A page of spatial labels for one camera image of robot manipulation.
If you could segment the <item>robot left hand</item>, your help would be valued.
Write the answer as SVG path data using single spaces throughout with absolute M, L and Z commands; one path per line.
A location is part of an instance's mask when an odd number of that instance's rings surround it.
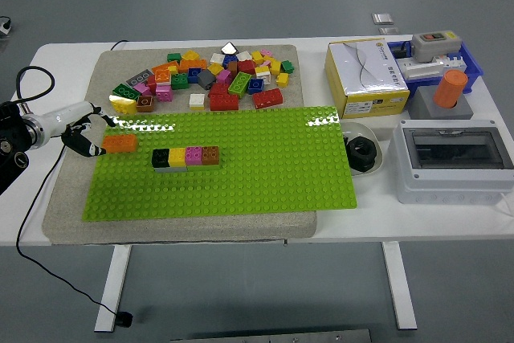
M 60 137 L 69 149 L 84 157 L 97 157 L 107 151 L 92 144 L 82 131 L 91 125 L 89 117 L 98 115 L 108 126 L 115 127 L 113 120 L 103 112 L 102 108 L 83 101 L 60 110 L 49 112 L 37 119 L 40 129 L 38 146 L 45 145 L 52 137 Z

